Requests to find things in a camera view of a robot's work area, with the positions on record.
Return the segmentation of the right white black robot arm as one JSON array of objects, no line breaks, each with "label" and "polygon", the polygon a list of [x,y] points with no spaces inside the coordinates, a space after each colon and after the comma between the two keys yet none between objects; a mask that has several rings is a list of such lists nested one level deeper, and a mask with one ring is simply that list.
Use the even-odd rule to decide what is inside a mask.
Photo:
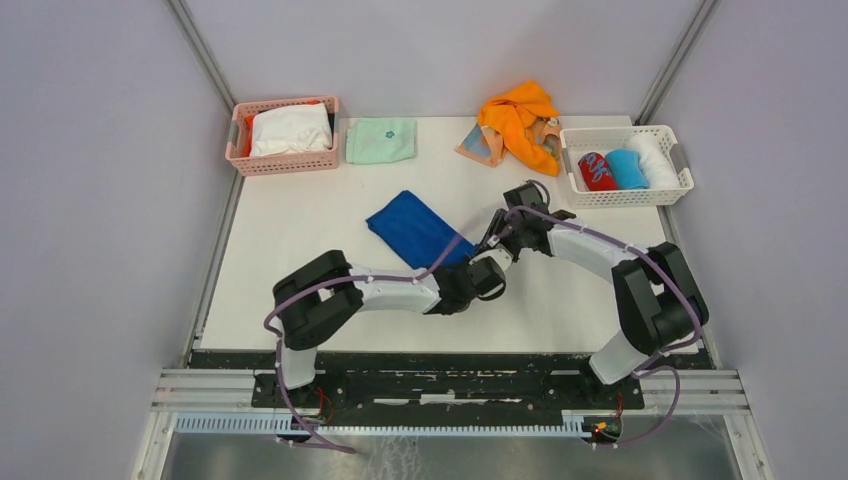
[{"label": "right white black robot arm", "polygon": [[645,372],[660,356],[695,344],[709,319],[702,293],[680,248],[670,242],[637,247],[588,226],[567,210],[553,211],[536,181],[503,195],[474,257],[492,257],[500,268],[532,250],[576,264],[613,288],[618,332],[588,360],[577,382],[580,400],[602,408],[617,382]]}]

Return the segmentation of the blue microfiber towel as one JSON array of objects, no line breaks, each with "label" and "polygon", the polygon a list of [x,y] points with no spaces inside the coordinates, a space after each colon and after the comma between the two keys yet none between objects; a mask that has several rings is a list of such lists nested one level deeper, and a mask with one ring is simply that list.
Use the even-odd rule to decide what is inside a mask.
[{"label": "blue microfiber towel", "polygon": [[408,190],[401,191],[365,222],[413,269],[431,267],[454,239],[458,239],[457,244],[442,265],[460,262],[474,249],[471,242]]}]

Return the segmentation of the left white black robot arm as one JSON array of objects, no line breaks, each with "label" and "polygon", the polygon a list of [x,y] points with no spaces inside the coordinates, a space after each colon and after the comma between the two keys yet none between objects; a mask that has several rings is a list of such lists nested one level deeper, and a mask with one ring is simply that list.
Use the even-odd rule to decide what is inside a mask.
[{"label": "left white black robot arm", "polygon": [[514,255],[496,247],[452,264],[410,271],[354,265],[329,250],[272,287],[263,326],[278,337],[278,396],[293,407],[313,397],[317,348],[357,313],[408,311],[453,315],[503,294]]}]

